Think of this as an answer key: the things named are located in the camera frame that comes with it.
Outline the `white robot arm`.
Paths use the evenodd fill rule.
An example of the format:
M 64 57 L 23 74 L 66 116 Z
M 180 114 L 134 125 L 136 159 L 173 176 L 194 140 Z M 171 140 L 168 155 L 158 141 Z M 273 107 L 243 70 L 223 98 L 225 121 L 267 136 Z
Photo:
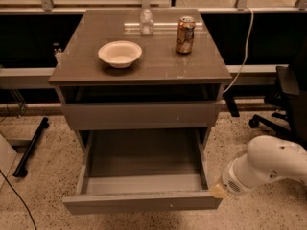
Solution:
M 307 151 L 298 143 L 261 135 L 250 140 L 247 151 L 224 167 L 209 192 L 215 198 L 241 196 L 283 179 L 307 185 Z

